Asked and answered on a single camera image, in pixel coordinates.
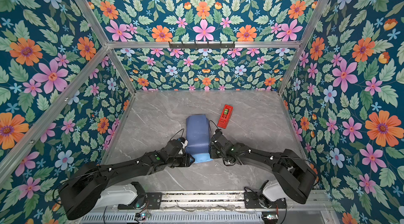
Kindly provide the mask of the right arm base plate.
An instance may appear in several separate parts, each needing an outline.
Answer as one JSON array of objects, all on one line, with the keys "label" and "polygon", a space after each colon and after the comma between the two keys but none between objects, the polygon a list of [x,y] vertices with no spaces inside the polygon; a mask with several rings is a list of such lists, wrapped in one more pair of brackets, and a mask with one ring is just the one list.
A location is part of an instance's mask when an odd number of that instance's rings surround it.
[{"label": "right arm base plate", "polygon": [[286,201],[279,199],[270,201],[263,194],[252,191],[244,191],[244,204],[246,209],[286,209]]}]

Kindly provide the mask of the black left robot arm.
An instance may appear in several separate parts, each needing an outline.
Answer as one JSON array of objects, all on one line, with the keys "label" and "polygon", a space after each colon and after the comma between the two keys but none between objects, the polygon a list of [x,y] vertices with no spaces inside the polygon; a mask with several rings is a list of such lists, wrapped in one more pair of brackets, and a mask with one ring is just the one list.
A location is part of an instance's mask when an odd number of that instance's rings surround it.
[{"label": "black left robot arm", "polygon": [[170,140],[167,145],[126,162],[82,166],[58,189],[61,204],[68,220],[76,220],[95,208],[102,192],[118,183],[135,177],[148,176],[166,167],[190,167],[194,157],[186,152],[186,139]]}]

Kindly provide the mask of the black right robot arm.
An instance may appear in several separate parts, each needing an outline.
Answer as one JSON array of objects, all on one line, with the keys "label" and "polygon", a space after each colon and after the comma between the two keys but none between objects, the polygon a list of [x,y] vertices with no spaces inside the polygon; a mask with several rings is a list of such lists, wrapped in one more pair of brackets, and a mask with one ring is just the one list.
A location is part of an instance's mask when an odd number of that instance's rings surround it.
[{"label": "black right robot arm", "polygon": [[220,129],[210,139],[209,154],[212,159],[222,159],[226,166],[248,165],[272,173],[276,182],[262,189],[264,197],[270,201],[289,198],[304,205],[317,182],[318,175],[294,151],[267,152],[243,143],[233,144]]}]

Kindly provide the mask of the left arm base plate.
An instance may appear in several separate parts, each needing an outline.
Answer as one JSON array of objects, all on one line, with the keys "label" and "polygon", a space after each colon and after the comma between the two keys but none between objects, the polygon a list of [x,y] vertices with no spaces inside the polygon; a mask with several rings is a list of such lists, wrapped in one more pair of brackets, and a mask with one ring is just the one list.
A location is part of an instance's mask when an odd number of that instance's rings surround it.
[{"label": "left arm base plate", "polygon": [[118,205],[119,210],[158,210],[162,203],[161,192],[145,192],[138,195],[129,205]]}]

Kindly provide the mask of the light blue wrapping paper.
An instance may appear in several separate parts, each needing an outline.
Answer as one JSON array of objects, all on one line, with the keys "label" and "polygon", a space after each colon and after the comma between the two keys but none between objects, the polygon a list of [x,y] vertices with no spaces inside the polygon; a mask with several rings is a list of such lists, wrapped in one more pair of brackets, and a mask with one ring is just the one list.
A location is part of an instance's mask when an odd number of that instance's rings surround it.
[{"label": "light blue wrapping paper", "polygon": [[212,161],[209,154],[209,120],[206,115],[191,115],[186,119],[186,151],[195,163]]}]

